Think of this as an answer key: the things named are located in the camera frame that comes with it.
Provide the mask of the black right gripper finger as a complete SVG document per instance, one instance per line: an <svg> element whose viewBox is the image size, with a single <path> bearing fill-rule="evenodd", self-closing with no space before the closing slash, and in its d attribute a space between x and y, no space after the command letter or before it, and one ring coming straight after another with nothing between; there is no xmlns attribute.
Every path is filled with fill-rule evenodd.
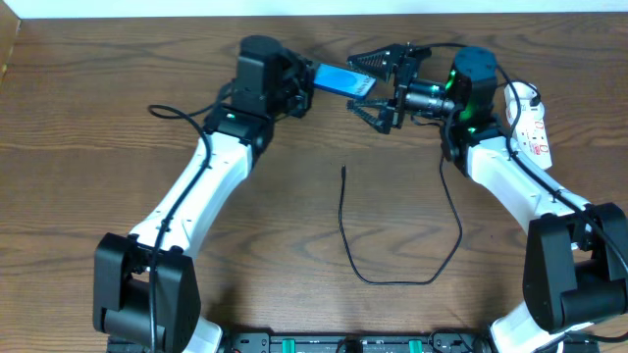
<svg viewBox="0 0 628 353"><path fill-rule="evenodd" d="M402 62L405 52L404 45L391 44L370 52L351 55L346 63L355 71L388 82Z"/></svg>
<svg viewBox="0 0 628 353"><path fill-rule="evenodd" d="M346 102L346 110L378 133L389 134L391 129L396 127L395 99L349 100Z"/></svg>

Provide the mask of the blue Galaxy smartphone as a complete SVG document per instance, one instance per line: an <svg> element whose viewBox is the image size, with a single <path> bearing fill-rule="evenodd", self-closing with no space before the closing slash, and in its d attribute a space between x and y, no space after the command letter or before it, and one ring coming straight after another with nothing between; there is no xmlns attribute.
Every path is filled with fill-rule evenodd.
<svg viewBox="0 0 628 353"><path fill-rule="evenodd" d="M316 88L354 100L364 100L376 83L371 76L326 64L318 66L314 78Z"/></svg>

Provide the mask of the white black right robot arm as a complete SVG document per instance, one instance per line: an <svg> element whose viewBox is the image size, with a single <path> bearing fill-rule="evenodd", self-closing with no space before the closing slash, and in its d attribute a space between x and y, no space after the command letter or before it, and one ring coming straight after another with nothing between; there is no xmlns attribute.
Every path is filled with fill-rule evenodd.
<svg viewBox="0 0 628 353"><path fill-rule="evenodd" d="M477 352L596 352L592 327L627 312L627 218L595 205L548 174L539 90L513 80L496 56L457 46L445 82L419 77L431 45L392 44L352 55L348 65L391 82L390 99L347 109L380 133L404 119L440 130L442 161L484 186L525 231L523 301L495 320Z"/></svg>

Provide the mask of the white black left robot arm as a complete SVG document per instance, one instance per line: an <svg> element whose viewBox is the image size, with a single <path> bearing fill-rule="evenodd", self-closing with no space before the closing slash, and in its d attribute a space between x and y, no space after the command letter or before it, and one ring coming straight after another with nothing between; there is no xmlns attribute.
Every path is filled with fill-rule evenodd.
<svg viewBox="0 0 628 353"><path fill-rule="evenodd" d="M93 326L149 352L216 352L222 329L201 315L194 262L230 194L272 141L277 117L303 117L317 66L264 35L245 37L235 78L196 113L152 104L159 119L198 134L192 158L158 206L127 235L107 233L94 253Z"/></svg>

